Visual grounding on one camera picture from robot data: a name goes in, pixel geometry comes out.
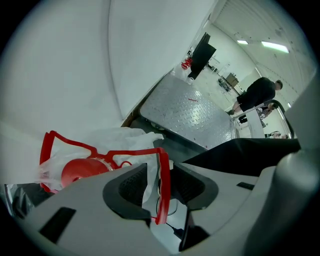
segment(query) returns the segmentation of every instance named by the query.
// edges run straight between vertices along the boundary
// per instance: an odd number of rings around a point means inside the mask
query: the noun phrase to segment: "red bag handle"
[[[49,133],[46,132],[44,135],[41,153],[40,153],[40,161],[39,161],[40,165],[51,157],[51,151],[52,151],[55,138],[58,138],[64,143],[90,150],[91,155],[88,156],[87,158],[103,159],[107,163],[109,163],[113,169],[120,168],[120,166],[118,166],[117,163],[113,160],[113,157],[115,155],[142,156],[142,155],[158,154],[159,163],[160,163],[159,171],[160,171],[161,183],[160,183],[159,210],[155,219],[155,223],[165,224],[167,222],[170,196],[171,196],[171,180],[170,180],[169,156],[162,147],[141,149],[141,150],[111,150],[107,154],[99,154],[97,149],[94,146],[90,146],[75,140],[67,139],[62,135],[60,135],[59,133],[57,133],[56,131],[52,130]],[[50,191],[50,189],[43,183],[41,183],[41,187],[43,187],[46,192]]]

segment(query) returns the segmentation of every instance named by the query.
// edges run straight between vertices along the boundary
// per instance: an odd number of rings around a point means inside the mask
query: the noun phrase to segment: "white floor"
[[[234,89],[226,91],[221,87],[218,82],[219,78],[220,76],[217,73],[212,72],[208,67],[205,67],[192,85],[208,100],[218,105],[224,111],[229,111],[239,95]],[[239,122],[236,122],[235,127],[239,132],[240,138],[251,138],[248,123],[239,124]]]

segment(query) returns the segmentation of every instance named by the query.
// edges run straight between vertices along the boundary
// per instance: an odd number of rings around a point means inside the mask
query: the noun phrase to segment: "black shirt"
[[[276,84],[266,77],[261,77],[251,84],[246,90],[255,95],[255,106],[272,100],[276,96]]]

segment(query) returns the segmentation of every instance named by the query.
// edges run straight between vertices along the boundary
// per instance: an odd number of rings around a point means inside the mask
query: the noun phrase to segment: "metal floor plate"
[[[150,94],[140,114],[208,150],[235,138],[234,123],[226,112],[170,74]]]

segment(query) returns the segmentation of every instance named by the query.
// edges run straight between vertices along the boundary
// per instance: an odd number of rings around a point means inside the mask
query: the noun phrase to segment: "white ceiling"
[[[282,80],[276,99],[293,103],[316,70],[316,61],[304,33],[296,22],[272,0],[219,0],[210,21],[251,57],[262,76]],[[261,41],[284,45],[289,53],[266,48]]]

